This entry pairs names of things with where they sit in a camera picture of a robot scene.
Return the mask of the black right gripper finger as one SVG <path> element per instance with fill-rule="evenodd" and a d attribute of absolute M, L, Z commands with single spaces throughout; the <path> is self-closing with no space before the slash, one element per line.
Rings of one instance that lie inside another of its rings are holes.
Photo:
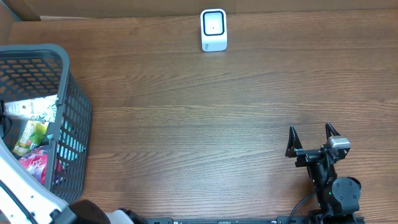
<path fill-rule="evenodd" d="M 299 151 L 303 151 L 303 147 L 294 126 L 291 126 L 289 128 L 289 140 L 285 156 L 289 158 L 297 157 Z"/>
<path fill-rule="evenodd" d="M 333 125 L 330 122 L 327 122 L 325 124 L 325 132 L 327 139 L 332 136 L 340 136 L 340 133 L 333 127 Z"/>

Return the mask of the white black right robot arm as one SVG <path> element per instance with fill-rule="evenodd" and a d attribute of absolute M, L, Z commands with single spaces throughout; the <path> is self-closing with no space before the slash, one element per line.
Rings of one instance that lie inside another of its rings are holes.
<path fill-rule="evenodd" d="M 296 158 L 295 166 L 307 169 L 313 192 L 296 204 L 287 223 L 364 223 L 364 218 L 355 215 L 360 209 L 360 181 L 354 177 L 338 177 L 334 167 L 347 156 L 351 143 L 331 123 L 325 124 L 325 132 L 326 143 L 319 149 L 304 149 L 295 128 L 289 128 L 285 156 Z M 319 209 L 309 211 L 306 217 L 296 217 L 297 209 L 313 196 L 317 197 Z"/>

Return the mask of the white tube with gold cap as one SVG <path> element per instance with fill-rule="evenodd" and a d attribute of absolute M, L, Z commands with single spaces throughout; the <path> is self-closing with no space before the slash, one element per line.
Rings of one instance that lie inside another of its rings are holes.
<path fill-rule="evenodd" d="M 5 102 L 3 114 L 12 119 L 54 123 L 57 115 L 57 95 Z"/>

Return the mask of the purple pink sanitary pad pack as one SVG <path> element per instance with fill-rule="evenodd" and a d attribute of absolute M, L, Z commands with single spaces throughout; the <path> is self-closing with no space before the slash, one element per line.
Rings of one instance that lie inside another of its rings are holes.
<path fill-rule="evenodd" d="M 45 146 L 37 147 L 19 159 L 21 165 L 44 185 L 47 170 L 48 149 Z"/>

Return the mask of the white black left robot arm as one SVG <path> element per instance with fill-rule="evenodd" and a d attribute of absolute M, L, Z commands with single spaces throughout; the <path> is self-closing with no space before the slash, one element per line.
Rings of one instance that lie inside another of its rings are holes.
<path fill-rule="evenodd" d="M 9 223 L 130 223 L 146 221 L 131 210 L 105 213 L 89 200 L 72 204 L 36 181 L 1 141 L 1 211 Z"/>

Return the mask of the teal wet wipes pack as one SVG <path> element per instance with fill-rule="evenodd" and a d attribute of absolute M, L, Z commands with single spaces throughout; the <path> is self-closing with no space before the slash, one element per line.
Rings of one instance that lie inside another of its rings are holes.
<path fill-rule="evenodd" d="M 58 138 L 58 142 L 62 143 L 62 146 L 57 146 L 57 152 L 59 152 L 64 159 L 68 159 L 69 161 L 77 159 L 78 153 L 83 154 L 86 151 L 86 147 L 71 136 L 73 131 L 74 128 L 70 126 L 67 121 L 64 121 Z"/>

